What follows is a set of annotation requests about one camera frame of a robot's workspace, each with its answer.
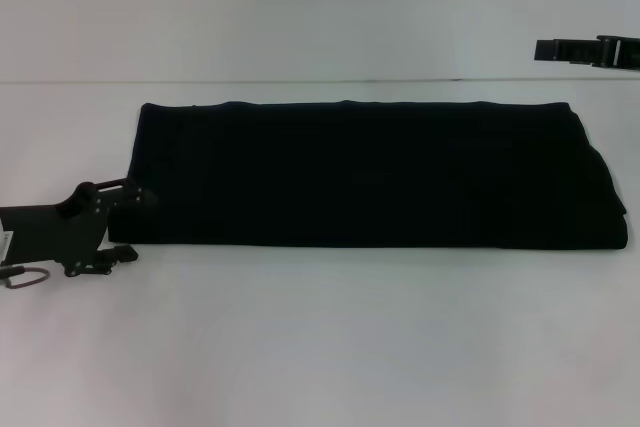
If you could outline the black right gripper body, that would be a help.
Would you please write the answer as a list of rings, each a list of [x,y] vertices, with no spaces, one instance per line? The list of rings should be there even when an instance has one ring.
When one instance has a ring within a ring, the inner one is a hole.
[[[613,70],[638,71],[640,68],[640,39],[617,36],[598,36],[594,67]]]

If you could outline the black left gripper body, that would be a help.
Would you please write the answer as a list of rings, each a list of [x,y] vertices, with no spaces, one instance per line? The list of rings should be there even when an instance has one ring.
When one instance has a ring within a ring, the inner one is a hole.
[[[114,181],[83,182],[57,204],[3,207],[1,227],[7,237],[1,265],[53,261],[68,277],[110,274],[115,262],[107,260],[99,246],[115,202]]]

